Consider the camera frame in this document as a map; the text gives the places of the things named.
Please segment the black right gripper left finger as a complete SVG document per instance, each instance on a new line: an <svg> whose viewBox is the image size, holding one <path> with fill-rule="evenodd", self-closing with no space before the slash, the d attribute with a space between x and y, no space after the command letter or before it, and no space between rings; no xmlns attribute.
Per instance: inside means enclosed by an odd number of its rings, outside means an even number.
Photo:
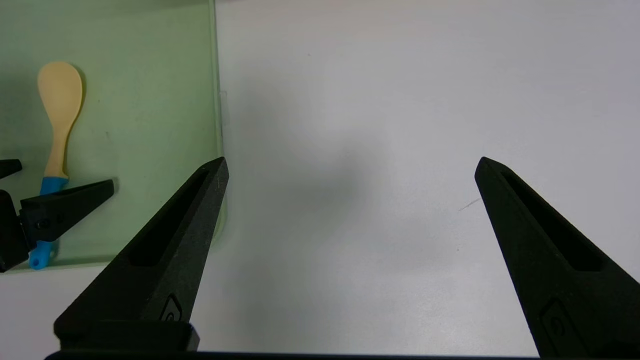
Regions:
<svg viewBox="0 0 640 360"><path fill-rule="evenodd" d="M190 317L230 175L200 166L54 322L62 351L194 351Z"/></svg>

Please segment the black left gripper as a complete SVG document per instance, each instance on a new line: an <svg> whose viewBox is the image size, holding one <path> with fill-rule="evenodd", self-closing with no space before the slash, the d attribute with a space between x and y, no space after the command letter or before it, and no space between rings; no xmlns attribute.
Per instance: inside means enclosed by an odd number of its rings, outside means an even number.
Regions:
<svg viewBox="0 0 640 360"><path fill-rule="evenodd" d="M0 179L22 171L19 159L0 160ZM0 191L0 272L27 261L29 247L54 242L115 193L107 179L63 189L66 178L44 178L40 194L20 200L20 219L10 194Z"/></svg>

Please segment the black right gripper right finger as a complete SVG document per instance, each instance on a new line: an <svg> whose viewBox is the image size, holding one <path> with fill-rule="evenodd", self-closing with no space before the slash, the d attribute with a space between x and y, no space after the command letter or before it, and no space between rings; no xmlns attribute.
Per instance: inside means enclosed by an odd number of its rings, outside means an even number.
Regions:
<svg viewBox="0 0 640 360"><path fill-rule="evenodd" d="M640 285L512 169L474 179L542 358L638 358Z"/></svg>

